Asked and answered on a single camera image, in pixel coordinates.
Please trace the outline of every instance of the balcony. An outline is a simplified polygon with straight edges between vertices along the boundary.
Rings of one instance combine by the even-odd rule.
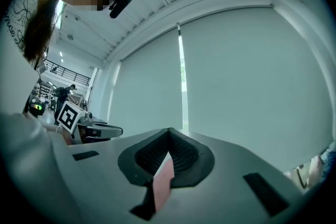
[[[56,74],[58,76],[61,76],[67,80],[74,81],[76,85],[83,86],[83,87],[85,86],[87,87],[89,85],[90,78],[84,75],[73,72],[48,59],[44,61],[44,65],[49,72]]]

